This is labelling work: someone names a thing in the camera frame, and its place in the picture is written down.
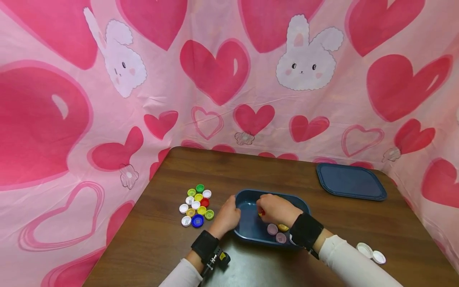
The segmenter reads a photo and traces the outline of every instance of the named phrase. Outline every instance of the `cartoon flower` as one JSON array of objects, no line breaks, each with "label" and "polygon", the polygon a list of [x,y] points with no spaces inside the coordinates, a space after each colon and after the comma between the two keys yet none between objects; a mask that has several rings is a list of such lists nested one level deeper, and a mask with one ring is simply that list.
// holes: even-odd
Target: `cartoon flower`
[{"label": "cartoon flower", "polygon": [[255,139],[254,136],[251,134],[248,134],[246,132],[243,133],[236,133],[234,135],[234,138],[237,140],[237,144],[242,146],[242,145],[251,145],[253,140]]},{"label": "cartoon flower", "polygon": [[120,169],[120,172],[121,184],[131,190],[135,182],[139,179],[139,173],[136,172],[134,167],[130,164],[124,165],[124,167]]},{"label": "cartoon flower", "polygon": [[395,160],[399,159],[402,156],[398,147],[394,146],[393,148],[388,149],[384,155],[382,156],[382,162],[390,160],[391,162],[395,162]]}]

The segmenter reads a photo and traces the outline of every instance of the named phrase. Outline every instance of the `pink curtain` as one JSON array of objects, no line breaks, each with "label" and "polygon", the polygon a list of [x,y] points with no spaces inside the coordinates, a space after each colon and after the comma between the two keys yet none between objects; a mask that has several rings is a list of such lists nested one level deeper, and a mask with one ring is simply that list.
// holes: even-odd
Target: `pink curtain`
[{"label": "pink curtain", "polygon": [[0,0],[2,283],[81,286],[174,146],[383,170],[459,270],[457,11]]}]

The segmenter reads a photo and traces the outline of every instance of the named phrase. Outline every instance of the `right hand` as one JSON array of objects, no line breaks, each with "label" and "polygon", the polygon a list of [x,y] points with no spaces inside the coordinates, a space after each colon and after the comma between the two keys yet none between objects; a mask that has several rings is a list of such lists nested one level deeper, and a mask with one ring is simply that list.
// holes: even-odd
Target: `right hand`
[{"label": "right hand", "polygon": [[264,211],[261,219],[266,223],[283,224],[291,228],[303,211],[288,200],[273,194],[263,194],[257,200],[258,213]]}]

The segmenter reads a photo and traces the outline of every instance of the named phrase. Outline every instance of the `child's hand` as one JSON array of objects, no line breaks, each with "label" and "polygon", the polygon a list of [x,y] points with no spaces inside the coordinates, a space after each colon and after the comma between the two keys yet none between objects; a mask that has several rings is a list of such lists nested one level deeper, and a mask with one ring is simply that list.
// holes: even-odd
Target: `child's hand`
[{"label": "child's hand", "polygon": [[223,204],[219,213],[209,228],[209,233],[215,238],[221,239],[225,233],[235,229],[241,219],[241,210],[236,208],[236,197],[230,196]]}]

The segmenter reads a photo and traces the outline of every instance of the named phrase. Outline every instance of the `white cap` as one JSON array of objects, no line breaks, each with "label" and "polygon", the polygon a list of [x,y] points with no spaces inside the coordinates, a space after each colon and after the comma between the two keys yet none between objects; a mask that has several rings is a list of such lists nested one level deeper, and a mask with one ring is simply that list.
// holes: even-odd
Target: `white cap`
[{"label": "white cap", "polygon": [[359,242],[357,244],[357,250],[360,251],[361,254],[365,255],[366,258],[373,258],[373,249],[371,249],[371,247],[368,246],[366,243]]},{"label": "white cap", "polygon": [[190,216],[184,216],[184,217],[182,218],[182,225],[183,225],[184,227],[190,226],[190,225],[191,225],[191,217],[190,217]]},{"label": "white cap", "polygon": [[191,203],[191,208],[194,209],[194,210],[198,210],[198,208],[201,206],[201,203],[199,201],[193,201]]},{"label": "white cap", "polygon": [[187,210],[188,210],[188,204],[180,205],[180,207],[179,207],[180,213],[185,214]]},{"label": "white cap", "polygon": [[384,256],[384,254],[382,254],[381,252],[375,250],[373,251],[373,260],[377,263],[377,264],[384,264],[386,263],[386,257]]},{"label": "white cap", "polygon": [[191,205],[193,203],[193,201],[195,200],[194,197],[187,197],[185,199],[185,203],[188,204],[188,205]]},{"label": "white cap", "polygon": [[202,192],[202,196],[204,198],[210,198],[212,196],[212,191],[210,191],[210,189],[206,189],[205,191]]}]

